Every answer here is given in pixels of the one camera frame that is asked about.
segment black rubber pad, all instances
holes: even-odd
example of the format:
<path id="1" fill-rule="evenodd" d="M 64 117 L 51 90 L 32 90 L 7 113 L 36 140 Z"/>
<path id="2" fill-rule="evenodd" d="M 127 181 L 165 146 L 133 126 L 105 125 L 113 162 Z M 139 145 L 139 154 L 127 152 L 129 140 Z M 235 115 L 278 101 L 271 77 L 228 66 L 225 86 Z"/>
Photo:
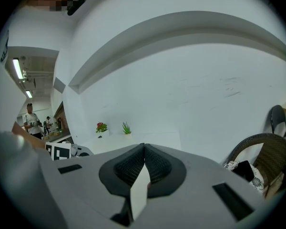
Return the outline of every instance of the black rubber pad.
<path id="1" fill-rule="evenodd" d="M 72 166 L 67 166 L 67 167 L 63 167 L 63 168 L 58 168 L 58 171 L 61 174 L 64 174 L 64 173 L 68 173 L 68 172 L 71 172 L 71 171 L 74 171 L 74 170 L 78 170 L 80 168 L 81 168 L 80 165 L 72 165 Z"/>
<path id="2" fill-rule="evenodd" d="M 151 144 L 145 144 L 145 165 L 151 179 L 151 187 L 147 192 L 148 198 L 168 196 L 185 180 L 184 163 Z"/>
<path id="3" fill-rule="evenodd" d="M 215 185 L 213 189 L 237 220 L 241 220 L 253 212 L 226 183 Z"/>
<path id="4" fill-rule="evenodd" d="M 143 166 L 144 143 L 103 164 L 99 177 L 111 194 L 128 198 Z"/>

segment ceiling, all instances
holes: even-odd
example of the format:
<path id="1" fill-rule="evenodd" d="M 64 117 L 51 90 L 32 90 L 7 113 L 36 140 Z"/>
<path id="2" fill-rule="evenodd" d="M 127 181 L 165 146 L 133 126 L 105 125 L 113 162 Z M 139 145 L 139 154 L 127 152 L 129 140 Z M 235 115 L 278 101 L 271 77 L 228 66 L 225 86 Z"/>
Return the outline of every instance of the ceiling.
<path id="1" fill-rule="evenodd" d="M 19 55 L 21 71 L 28 71 L 23 82 L 19 80 L 14 68 L 13 58 L 8 57 L 5 69 L 10 74 L 16 85 L 25 91 L 30 91 L 33 97 L 49 97 L 53 86 L 55 58 Z"/>

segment wicker chair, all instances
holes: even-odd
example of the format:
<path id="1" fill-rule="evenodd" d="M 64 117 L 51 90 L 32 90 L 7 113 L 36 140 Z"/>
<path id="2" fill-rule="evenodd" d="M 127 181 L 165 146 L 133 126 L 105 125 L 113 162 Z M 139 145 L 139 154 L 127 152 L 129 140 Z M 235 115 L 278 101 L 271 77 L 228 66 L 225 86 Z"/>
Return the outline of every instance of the wicker chair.
<path id="1" fill-rule="evenodd" d="M 244 149 L 259 143 L 264 144 L 253 165 L 264 177 L 264 186 L 268 186 L 283 172 L 284 178 L 280 190 L 286 188 L 286 139 L 279 135 L 263 133 L 246 138 L 235 147 L 228 161 L 235 161 Z"/>

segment brown wall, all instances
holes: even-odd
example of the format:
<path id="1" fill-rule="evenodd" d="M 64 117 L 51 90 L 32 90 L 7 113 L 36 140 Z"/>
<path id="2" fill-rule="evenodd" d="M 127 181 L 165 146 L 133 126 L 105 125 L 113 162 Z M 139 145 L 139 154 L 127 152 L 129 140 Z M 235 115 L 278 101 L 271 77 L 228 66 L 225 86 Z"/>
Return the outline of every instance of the brown wall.
<path id="1" fill-rule="evenodd" d="M 65 110 L 64 110 L 63 106 L 59 109 L 59 111 L 54 116 L 54 118 L 56 119 L 56 121 L 58 118 L 61 118 L 61 128 L 62 129 L 69 129 L 67 119 L 66 119 L 66 115 L 65 115 Z"/>

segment fluorescent light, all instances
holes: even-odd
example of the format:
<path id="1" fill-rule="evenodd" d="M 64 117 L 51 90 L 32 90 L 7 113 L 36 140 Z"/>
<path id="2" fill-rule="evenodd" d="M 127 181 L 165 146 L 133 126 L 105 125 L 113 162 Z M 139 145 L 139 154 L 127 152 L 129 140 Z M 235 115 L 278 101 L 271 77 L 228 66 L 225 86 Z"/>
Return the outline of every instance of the fluorescent light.
<path id="1" fill-rule="evenodd" d="M 14 67 L 15 67 L 16 73 L 18 75 L 18 78 L 19 79 L 23 79 L 22 73 L 21 73 L 21 69 L 20 69 L 20 66 L 19 66 L 19 60 L 18 59 L 13 59 L 13 63 L 14 63 Z"/>
<path id="2" fill-rule="evenodd" d="M 32 98 L 32 95 L 31 95 L 30 91 L 25 91 L 25 92 L 27 93 L 29 98 Z"/>

